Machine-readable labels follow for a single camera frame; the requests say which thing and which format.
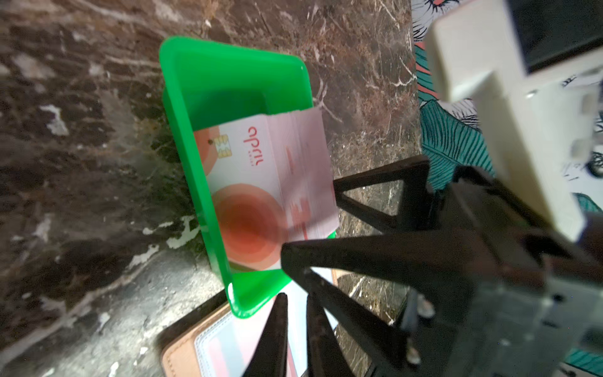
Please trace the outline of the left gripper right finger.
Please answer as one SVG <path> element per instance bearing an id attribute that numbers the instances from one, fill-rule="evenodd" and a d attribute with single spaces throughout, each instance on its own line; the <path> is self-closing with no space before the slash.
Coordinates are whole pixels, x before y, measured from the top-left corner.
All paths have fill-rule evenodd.
<path id="1" fill-rule="evenodd" d="M 308 376 L 353 376 L 323 307 L 314 294 L 306 305 Z"/>

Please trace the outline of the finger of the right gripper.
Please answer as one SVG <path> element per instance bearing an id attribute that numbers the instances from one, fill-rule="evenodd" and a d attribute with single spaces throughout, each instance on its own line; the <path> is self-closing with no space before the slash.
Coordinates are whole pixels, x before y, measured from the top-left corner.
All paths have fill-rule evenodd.
<path id="1" fill-rule="evenodd" d="M 334 180 L 338 207 L 382 233 L 426 229 L 433 190 L 430 160 L 413 156 Z"/>
<path id="2" fill-rule="evenodd" d="M 473 232 L 403 232 L 286 243 L 281 266 L 385 376 L 455 376 L 453 348 L 472 295 Z"/>

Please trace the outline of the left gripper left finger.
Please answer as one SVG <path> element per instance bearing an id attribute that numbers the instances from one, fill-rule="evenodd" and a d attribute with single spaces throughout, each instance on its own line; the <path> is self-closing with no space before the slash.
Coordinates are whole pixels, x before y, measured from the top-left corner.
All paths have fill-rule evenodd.
<path id="1" fill-rule="evenodd" d="M 285 293 L 276 296 L 258 345 L 243 376 L 287 375 L 288 299 Z"/>

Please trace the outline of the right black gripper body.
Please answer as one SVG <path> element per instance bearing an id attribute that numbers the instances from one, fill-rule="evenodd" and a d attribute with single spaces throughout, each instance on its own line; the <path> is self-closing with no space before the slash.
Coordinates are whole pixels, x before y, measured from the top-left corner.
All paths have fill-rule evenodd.
<path id="1" fill-rule="evenodd" d="M 435 313 L 419 325 L 412 376 L 552 376 L 602 354 L 602 215 L 567 240 L 478 167 L 438 193 L 411 239 L 408 283 Z"/>

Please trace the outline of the pink leather card holder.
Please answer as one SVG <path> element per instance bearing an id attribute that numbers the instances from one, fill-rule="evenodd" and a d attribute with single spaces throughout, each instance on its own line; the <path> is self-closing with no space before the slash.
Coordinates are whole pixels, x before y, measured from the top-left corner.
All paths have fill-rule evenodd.
<path id="1" fill-rule="evenodd" d="M 295 282 L 283 290 L 288 299 L 287 376 L 307 369 L 307 293 Z M 241 376 L 253 357 L 273 301 L 247 319 L 232 314 L 228 303 L 203 317 L 162 353 L 166 376 Z"/>

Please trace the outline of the green plastic tray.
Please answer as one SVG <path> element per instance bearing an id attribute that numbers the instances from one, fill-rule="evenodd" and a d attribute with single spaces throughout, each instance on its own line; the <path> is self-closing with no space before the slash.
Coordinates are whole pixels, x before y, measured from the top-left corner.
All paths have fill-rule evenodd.
<path id="1" fill-rule="evenodd" d="M 248 318 L 288 283 L 287 242 L 334 237 L 323 116 L 301 58 L 175 36 L 163 105 L 212 269 Z"/>

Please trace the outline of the white red credit card stack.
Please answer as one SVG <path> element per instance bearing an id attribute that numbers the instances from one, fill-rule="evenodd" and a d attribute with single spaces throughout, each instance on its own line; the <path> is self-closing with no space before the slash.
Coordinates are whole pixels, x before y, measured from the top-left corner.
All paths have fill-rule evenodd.
<path id="1" fill-rule="evenodd" d="M 284 243 L 339 227 L 318 108 L 238 119 L 194 137 L 232 268 L 276 270 Z"/>

